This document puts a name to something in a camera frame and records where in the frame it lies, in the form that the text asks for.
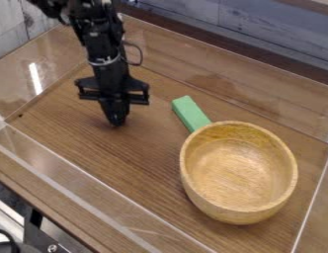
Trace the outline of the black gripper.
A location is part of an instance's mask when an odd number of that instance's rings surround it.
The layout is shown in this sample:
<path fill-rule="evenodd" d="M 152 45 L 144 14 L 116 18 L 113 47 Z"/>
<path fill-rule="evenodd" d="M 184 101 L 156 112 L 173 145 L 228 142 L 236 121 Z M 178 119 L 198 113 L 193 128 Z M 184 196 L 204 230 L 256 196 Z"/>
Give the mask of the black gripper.
<path fill-rule="evenodd" d="M 89 65 L 94 75 L 76 80 L 80 98 L 98 100 L 110 124 L 120 127 L 130 114 L 130 104 L 150 103 L 150 85 L 132 76 L 124 59 L 90 61 Z M 109 99 L 122 99 L 116 101 L 116 111 Z"/>

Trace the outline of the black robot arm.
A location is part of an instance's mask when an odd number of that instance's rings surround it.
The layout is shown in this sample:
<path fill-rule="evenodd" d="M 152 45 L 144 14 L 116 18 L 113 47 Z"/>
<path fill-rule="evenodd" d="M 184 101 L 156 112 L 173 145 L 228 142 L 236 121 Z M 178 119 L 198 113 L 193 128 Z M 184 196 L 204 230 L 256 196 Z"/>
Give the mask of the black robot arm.
<path fill-rule="evenodd" d="M 108 121 L 116 127 L 125 124 L 130 105 L 150 103 L 150 85 L 134 78 L 130 65 L 144 61 L 128 59 L 125 46 L 141 48 L 125 40 L 122 16 L 116 0 L 27 0 L 43 14 L 72 26 L 86 48 L 92 77 L 77 79 L 78 97 L 97 101 Z"/>

